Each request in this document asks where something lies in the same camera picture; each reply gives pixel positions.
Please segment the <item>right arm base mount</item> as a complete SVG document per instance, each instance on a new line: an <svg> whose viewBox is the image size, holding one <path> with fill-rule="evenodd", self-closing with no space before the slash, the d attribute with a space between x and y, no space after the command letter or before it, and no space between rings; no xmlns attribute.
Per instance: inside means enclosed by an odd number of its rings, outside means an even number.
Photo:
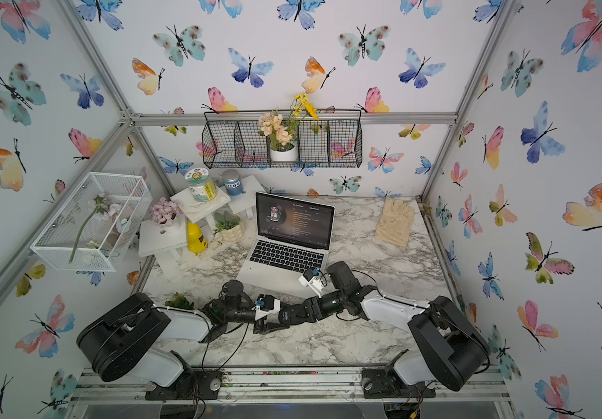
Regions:
<svg viewBox="0 0 602 419"><path fill-rule="evenodd" d="M407 397L413 398L436 398L435 389L432 389L430 382L407 383L395 372L395 363L398 361L418 360L423 367L426 363L419 353L413 353L410 350L404 350L390 363L377 368L363 368L361 370L360 387L363 396L369 399L393 399Z"/></svg>

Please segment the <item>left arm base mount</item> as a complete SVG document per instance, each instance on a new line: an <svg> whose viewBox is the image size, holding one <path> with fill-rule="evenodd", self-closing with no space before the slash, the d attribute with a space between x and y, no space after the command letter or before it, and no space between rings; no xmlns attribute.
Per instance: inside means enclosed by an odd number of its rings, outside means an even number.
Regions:
<svg viewBox="0 0 602 419"><path fill-rule="evenodd" d="M215 401L222 387L223 373L219 370L194 369L175 351L173 358L182 365L182 373L168 387L157 385L147 391L147 401Z"/></svg>

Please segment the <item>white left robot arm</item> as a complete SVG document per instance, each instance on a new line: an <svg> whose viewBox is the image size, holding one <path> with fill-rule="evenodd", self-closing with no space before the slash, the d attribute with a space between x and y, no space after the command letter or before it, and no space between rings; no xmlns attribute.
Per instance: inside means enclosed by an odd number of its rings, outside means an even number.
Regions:
<svg viewBox="0 0 602 419"><path fill-rule="evenodd" d="M189 367L180 356L158 349L159 341L209 344L225 335L230 323L276 322L285 307L268 294L250 300L235 280L199 310L161 307L145 293L135 293L80 332L77 345L104 382L131 376L169 388Z"/></svg>

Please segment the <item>green plant near left arm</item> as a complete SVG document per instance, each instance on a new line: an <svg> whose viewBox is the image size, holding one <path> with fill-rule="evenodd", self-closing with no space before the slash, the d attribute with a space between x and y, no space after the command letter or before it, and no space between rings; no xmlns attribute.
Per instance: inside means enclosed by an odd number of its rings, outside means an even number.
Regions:
<svg viewBox="0 0 602 419"><path fill-rule="evenodd" d="M185 295L180 293L175 293L169 300L166 300L165 306L182 310L194 310L194 302L189 301Z"/></svg>

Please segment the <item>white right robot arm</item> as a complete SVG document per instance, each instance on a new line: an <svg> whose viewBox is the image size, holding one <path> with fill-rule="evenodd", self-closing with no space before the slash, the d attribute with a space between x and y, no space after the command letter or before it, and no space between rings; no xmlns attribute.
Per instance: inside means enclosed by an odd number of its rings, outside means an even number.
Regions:
<svg viewBox="0 0 602 419"><path fill-rule="evenodd" d="M326 273L312 272L302 279L309 287L331 281L334 291L316 295L295 305L281 306L278 323L297 326L317 323L347 311L356 319L388 324L408 331L416 350L406 350L386 366L393 386L410 388L419 383L438 382L446 389L460 390L473 375L491 365L488 344L455 303L440 296L416 302L386 295L376 284L363 286L344 263L330 265Z"/></svg>

